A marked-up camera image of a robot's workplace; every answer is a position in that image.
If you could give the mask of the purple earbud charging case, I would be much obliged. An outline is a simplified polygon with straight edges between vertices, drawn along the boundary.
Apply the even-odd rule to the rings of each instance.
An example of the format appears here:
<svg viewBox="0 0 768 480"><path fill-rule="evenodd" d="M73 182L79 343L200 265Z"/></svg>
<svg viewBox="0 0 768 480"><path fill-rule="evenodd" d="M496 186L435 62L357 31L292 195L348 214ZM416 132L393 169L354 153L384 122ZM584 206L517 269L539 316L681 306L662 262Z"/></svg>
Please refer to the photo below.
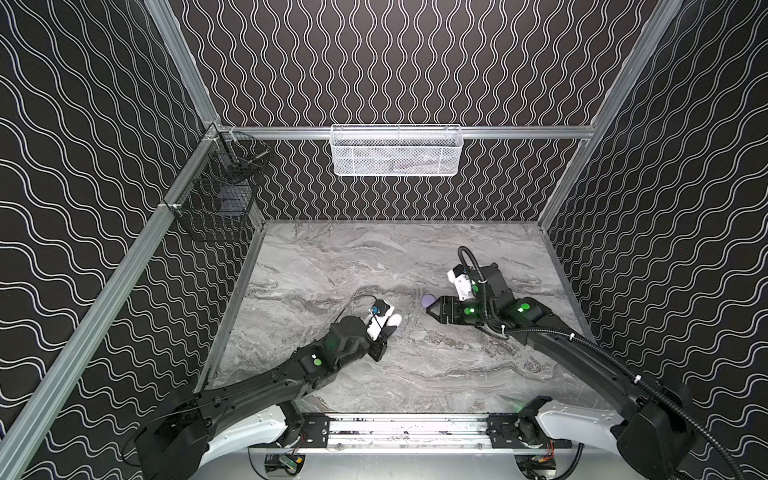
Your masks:
<svg viewBox="0 0 768 480"><path fill-rule="evenodd" d="M436 301L437 301L437 298L434 295L427 294L422 297L421 305L423 308L428 308L432 304L434 304Z"/></svg>

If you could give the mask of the white earbud charging case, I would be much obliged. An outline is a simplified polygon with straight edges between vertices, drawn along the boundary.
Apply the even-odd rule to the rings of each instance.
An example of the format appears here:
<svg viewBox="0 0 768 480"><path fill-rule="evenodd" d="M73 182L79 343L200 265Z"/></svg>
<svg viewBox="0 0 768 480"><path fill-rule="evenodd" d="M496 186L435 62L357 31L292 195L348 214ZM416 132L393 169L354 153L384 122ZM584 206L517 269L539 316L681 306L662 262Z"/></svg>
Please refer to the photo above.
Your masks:
<svg viewBox="0 0 768 480"><path fill-rule="evenodd" d="M387 327L397 328L402 321L402 316L399 313L391 315L386 322Z"/></svg>

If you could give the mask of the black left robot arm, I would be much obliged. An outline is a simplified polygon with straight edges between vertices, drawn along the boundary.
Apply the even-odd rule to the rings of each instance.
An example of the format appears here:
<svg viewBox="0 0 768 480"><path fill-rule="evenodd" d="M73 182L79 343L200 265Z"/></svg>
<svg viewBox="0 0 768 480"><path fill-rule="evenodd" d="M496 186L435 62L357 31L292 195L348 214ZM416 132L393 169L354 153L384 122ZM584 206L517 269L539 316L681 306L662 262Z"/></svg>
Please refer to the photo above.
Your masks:
<svg viewBox="0 0 768 480"><path fill-rule="evenodd" d="M366 320L346 316L321 339L296 349L266 372L217 389L196 392L187 385L172 391L134 439L143 477L191 478L225 430L323 388L342 368L365 356L380 360L401 321L399 314Z"/></svg>

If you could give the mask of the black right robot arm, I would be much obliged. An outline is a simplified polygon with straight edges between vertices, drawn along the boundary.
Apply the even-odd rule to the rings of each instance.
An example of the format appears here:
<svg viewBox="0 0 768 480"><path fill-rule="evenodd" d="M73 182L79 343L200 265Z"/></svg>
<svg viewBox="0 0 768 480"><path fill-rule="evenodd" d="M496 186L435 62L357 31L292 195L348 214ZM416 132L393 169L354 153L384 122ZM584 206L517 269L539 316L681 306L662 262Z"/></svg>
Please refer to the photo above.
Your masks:
<svg viewBox="0 0 768 480"><path fill-rule="evenodd" d="M609 404L593 410L539 396L517 415L515 431L521 442L570 440L620 456L646 479L683 479L681 463L695 443L704 440L735 478L744 478L735 456L690 414L692 397L686 386L633 371L540 301L516 297L495 263L478 269L458 264L448 278L456 295L425 296L422 304L428 315L441 324L474 327L529 346Z"/></svg>

